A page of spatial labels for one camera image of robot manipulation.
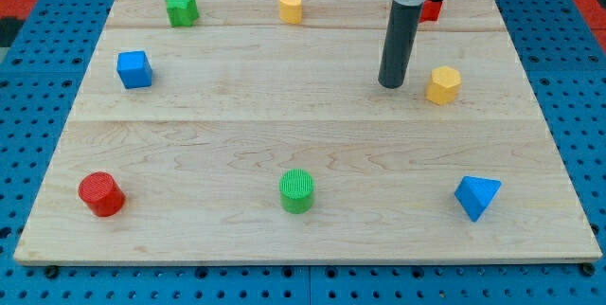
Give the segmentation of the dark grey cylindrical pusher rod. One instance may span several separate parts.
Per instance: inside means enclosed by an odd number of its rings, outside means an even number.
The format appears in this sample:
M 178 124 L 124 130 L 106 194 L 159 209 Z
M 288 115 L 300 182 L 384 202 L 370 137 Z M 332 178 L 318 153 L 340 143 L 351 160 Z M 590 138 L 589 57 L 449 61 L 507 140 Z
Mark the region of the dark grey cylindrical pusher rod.
M 422 5 L 392 2 L 387 24 L 378 82 L 396 89 L 403 85 L 416 38 Z

